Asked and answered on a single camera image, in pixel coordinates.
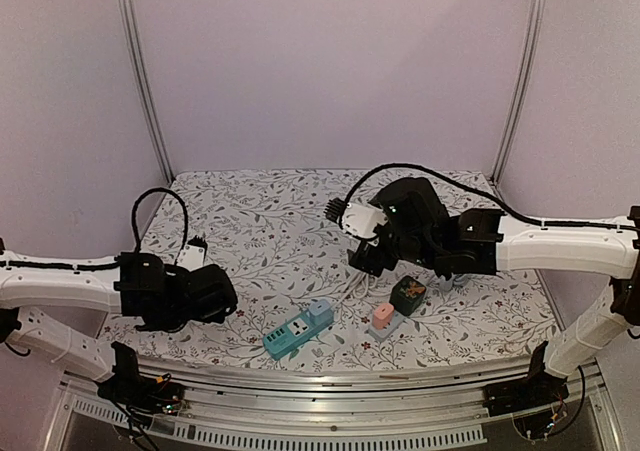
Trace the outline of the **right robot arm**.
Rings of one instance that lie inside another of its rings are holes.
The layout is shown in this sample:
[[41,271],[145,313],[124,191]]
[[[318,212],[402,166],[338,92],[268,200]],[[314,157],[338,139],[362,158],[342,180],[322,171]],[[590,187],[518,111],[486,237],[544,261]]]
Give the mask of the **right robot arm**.
[[585,312],[535,349],[517,386],[524,406],[539,406],[583,361],[639,324],[638,207],[599,221],[532,218],[502,202],[452,215],[428,179],[407,177],[367,205],[348,199],[337,223],[359,242],[350,265],[373,276],[407,261],[446,279],[535,269],[608,277]]

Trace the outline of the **small blue cube adapter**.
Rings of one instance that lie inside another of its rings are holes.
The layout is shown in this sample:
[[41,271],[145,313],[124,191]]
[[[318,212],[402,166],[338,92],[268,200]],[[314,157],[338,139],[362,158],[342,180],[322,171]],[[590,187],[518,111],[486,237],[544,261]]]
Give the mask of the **small blue cube adapter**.
[[319,326],[331,323],[334,319],[334,313],[326,299],[319,299],[309,306],[309,317],[314,326]]

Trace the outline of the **pink cube adapter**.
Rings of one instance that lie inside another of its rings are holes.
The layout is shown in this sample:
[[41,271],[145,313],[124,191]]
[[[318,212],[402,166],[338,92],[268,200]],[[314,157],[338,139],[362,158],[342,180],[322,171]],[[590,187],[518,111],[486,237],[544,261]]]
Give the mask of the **pink cube adapter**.
[[372,325],[377,330],[382,330],[388,326],[394,315],[394,306],[389,303],[380,304],[373,311]]

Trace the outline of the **teal power strip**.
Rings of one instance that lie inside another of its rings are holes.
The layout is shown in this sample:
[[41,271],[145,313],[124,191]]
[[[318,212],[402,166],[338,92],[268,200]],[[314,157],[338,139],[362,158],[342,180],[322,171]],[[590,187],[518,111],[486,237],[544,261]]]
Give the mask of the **teal power strip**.
[[274,360],[296,351],[332,323],[314,326],[309,317],[309,308],[263,337],[263,346]]

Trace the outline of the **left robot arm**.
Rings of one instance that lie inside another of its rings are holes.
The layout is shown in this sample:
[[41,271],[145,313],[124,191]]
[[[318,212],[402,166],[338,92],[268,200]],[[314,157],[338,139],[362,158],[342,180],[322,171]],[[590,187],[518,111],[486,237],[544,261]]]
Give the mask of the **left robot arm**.
[[135,350],[96,339],[44,313],[73,307],[141,319],[141,332],[173,333],[190,322],[221,324],[238,298],[226,272],[205,262],[203,241],[186,244],[175,263],[141,251],[88,260],[1,253],[1,340],[38,350],[65,370],[109,383],[128,405],[148,397]]

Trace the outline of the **dark green cube socket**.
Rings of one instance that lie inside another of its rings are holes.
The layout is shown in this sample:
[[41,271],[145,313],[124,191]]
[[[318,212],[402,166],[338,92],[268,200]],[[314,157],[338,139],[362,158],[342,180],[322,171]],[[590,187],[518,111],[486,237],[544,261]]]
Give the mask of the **dark green cube socket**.
[[392,288],[389,303],[404,316],[413,314],[423,303],[427,287],[411,276],[405,276]]

